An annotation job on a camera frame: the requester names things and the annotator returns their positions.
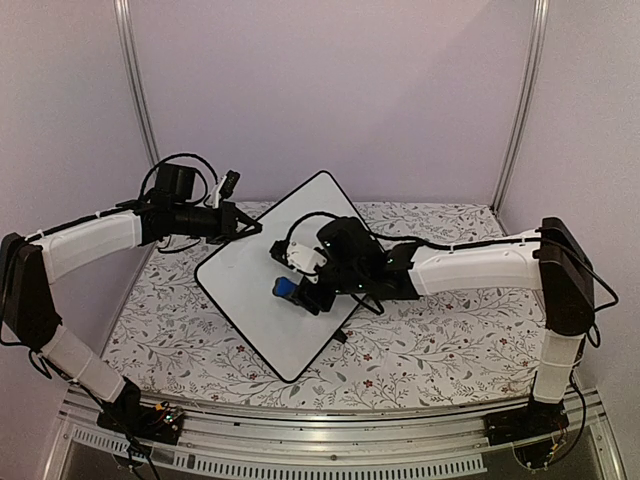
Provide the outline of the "blue whiteboard eraser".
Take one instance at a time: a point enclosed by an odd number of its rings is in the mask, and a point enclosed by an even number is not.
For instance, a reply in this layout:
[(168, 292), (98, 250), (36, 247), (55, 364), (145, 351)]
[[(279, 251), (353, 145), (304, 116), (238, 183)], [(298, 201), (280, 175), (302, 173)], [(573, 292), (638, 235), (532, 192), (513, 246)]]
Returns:
[(278, 277), (275, 279), (272, 288), (272, 294), (275, 297), (291, 301), (296, 293), (298, 285), (286, 277)]

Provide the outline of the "white whiteboard black frame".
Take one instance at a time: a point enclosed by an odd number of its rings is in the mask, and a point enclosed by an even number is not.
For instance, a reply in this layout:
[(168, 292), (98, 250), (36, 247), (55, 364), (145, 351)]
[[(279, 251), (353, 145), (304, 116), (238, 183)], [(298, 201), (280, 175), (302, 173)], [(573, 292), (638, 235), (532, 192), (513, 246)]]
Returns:
[(258, 216), (259, 234), (232, 241), (195, 268), (196, 283), (266, 365), (283, 382), (298, 380), (358, 305), (340, 295), (317, 316), (273, 295), (275, 280), (302, 276), (272, 259), (273, 243), (303, 215), (324, 211), (354, 217), (355, 206), (337, 180), (319, 171)]

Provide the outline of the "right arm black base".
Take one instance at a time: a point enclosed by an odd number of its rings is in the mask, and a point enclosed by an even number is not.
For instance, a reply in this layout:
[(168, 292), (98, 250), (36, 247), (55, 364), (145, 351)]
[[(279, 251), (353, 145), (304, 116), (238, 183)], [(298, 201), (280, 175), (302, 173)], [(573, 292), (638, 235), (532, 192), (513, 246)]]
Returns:
[(564, 404), (542, 403), (530, 397), (525, 406), (483, 417), (491, 446), (511, 444), (518, 463), (530, 470), (546, 468), (563, 444), (569, 419)]

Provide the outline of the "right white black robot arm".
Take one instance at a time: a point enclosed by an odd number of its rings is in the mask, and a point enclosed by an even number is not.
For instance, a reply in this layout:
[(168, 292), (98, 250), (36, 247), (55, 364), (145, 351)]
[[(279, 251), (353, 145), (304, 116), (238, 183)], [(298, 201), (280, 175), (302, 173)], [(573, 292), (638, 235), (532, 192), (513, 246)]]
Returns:
[(416, 300), (444, 291), (522, 288), (543, 294), (546, 333), (532, 402), (517, 415), (517, 427), (537, 436), (556, 417), (578, 361), (581, 343), (595, 329), (602, 306), (601, 287), (619, 302), (616, 292), (594, 271), (566, 225), (547, 217), (535, 230), (518, 236), (443, 245), (415, 236), (371, 231), (356, 217), (330, 215), (307, 247), (288, 233), (271, 255), (300, 274), (299, 282), (280, 278), (273, 293), (313, 315), (327, 313), (340, 295), (356, 301), (370, 298), (370, 309), (387, 300)]

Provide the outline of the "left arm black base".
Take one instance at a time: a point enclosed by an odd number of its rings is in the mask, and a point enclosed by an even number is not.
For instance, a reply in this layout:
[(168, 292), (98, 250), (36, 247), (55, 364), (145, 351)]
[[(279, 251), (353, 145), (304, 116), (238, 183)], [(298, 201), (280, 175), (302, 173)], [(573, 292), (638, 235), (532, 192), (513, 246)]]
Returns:
[(177, 445), (184, 424), (184, 410), (163, 401), (141, 403), (141, 390), (124, 378), (124, 387), (113, 402), (101, 402), (97, 426), (137, 439)]

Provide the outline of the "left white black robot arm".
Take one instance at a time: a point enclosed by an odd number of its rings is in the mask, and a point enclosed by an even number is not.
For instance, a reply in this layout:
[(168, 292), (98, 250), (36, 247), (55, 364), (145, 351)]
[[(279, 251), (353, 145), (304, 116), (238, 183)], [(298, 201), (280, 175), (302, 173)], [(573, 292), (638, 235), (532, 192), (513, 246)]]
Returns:
[(1, 320), (40, 363), (111, 403), (111, 419), (128, 434), (148, 426), (148, 412), (125, 396), (126, 380), (62, 323), (51, 287), (66, 275), (112, 254), (172, 235), (226, 243), (260, 233), (261, 224), (234, 203), (218, 207), (128, 201), (30, 237), (1, 244)]

